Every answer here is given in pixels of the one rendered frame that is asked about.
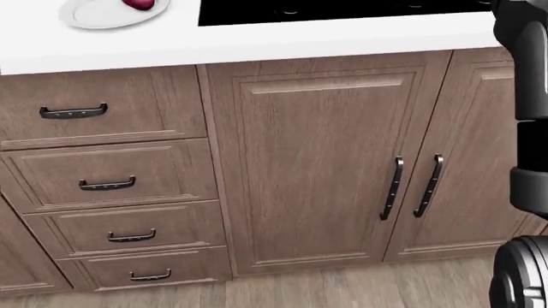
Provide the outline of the wooden cabinet door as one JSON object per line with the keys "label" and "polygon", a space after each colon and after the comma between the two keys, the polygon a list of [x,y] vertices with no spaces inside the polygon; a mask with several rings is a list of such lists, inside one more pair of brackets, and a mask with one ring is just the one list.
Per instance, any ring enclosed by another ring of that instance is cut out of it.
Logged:
{"label": "wooden cabinet door", "polygon": [[[502,48],[456,50],[384,260],[481,256],[510,238],[543,233],[544,220],[509,204],[515,138],[509,53]],[[424,215],[414,217],[437,153],[444,158],[438,184]]]}
{"label": "wooden cabinet door", "polygon": [[[201,67],[237,275],[382,260],[449,60],[429,51]],[[401,183],[382,221],[397,156]]]}
{"label": "wooden cabinet door", "polygon": [[9,179],[7,168],[0,162],[0,297],[72,290],[10,206],[2,191]]}

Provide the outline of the purple eggplant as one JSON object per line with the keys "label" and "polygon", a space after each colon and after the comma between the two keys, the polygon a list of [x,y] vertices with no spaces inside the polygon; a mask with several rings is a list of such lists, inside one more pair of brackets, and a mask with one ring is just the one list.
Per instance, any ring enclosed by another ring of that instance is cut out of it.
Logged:
{"label": "purple eggplant", "polygon": [[122,0],[127,6],[142,11],[147,11],[154,7],[155,0]]}

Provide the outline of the black glass cooktop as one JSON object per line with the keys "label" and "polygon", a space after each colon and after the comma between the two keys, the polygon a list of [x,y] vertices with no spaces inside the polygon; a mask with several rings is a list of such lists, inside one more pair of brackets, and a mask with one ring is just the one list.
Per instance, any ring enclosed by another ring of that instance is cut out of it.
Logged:
{"label": "black glass cooktop", "polygon": [[200,0],[200,27],[489,12],[492,0]]}

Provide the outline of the white round plate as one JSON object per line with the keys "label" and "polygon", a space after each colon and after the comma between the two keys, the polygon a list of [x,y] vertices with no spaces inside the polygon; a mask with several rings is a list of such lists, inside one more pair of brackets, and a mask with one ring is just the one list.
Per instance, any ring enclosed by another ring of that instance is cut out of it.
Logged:
{"label": "white round plate", "polygon": [[67,0],[58,10],[65,25],[85,30],[105,30],[129,27],[161,15],[171,0],[155,0],[147,11],[133,9],[122,0]]}

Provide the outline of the wooden drawer front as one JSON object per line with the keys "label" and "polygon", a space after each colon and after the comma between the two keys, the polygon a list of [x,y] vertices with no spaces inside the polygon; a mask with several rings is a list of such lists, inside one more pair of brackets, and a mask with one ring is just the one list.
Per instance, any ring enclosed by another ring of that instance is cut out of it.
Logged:
{"label": "wooden drawer front", "polygon": [[0,76],[0,151],[205,136],[194,66]]}
{"label": "wooden drawer front", "polygon": [[[217,201],[68,210],[24,215],[23,220],[54,258],[79,258],[124,252],[223,246],[223,218]],[[116,236],[142,235],[151,240],[112,243]]]}
{"label": "wooden drawer front", "polygon": [[[8,151],[8,195],[23,214],[217,199],[207,139]],[[133,187],[106,192],[79,188],[127,181]]]}
{"label": "wooden drawer front", "polygon": [[[58,260],[57,265],[74,289],[91,292],[228,281],[233,277],[224,246],[64,259]],[[168,279],[128,279],[129,271],[136,275],[157,275],[167,269],[172,269]]]}

